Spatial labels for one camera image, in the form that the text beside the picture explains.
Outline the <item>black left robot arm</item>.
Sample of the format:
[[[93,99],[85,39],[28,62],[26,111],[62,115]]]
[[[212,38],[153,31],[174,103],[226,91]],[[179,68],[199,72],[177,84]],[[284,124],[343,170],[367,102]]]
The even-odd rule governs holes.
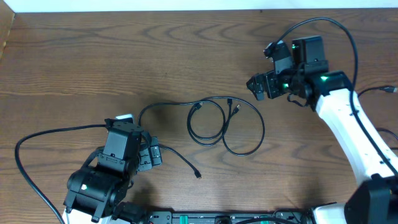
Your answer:
[[[138,172],[162,164],[159,141],[131,118],[106,119],[105,127],[105,145],[98,147],[67,182],[65,223],[126,223],[142,218],[142,212],[134,210],[122,218],[123,200]]]

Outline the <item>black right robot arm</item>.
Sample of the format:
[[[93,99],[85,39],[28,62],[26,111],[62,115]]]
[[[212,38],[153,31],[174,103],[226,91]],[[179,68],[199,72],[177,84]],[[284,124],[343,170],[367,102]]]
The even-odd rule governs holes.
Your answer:
[[[273,70],[247,83],[257,100],[297,95],[324,120],[354,172],[357,190],[346,203],[320,205],[311,223],[397,223],[397,155],[363,111],[342,71],[331,72],[320,36],[270,43],[264,55]]]

